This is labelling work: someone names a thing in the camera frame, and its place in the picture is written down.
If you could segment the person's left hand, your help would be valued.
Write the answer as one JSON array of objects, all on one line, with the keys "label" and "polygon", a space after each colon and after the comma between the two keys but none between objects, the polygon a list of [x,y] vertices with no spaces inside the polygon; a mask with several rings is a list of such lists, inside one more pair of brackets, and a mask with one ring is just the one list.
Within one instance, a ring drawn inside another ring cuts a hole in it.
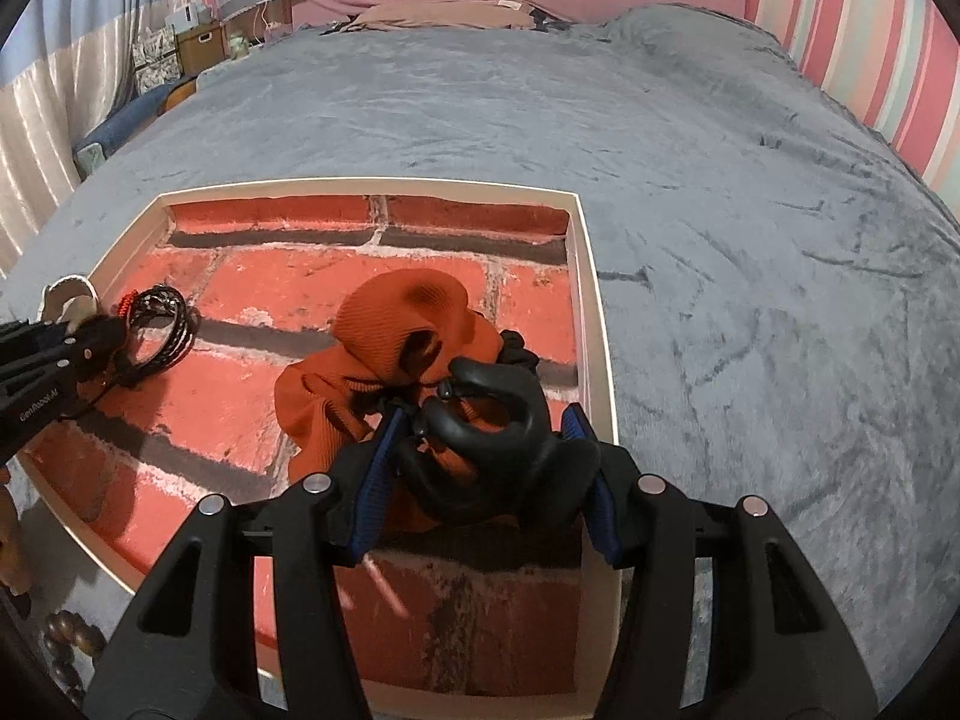
[{"label": "person's left hand", "polygon": [[14,596],[31,590],[31,574],[21,546],[21,523],[8,485],[10,472],[2,468],[0,475],[0,580]]}]

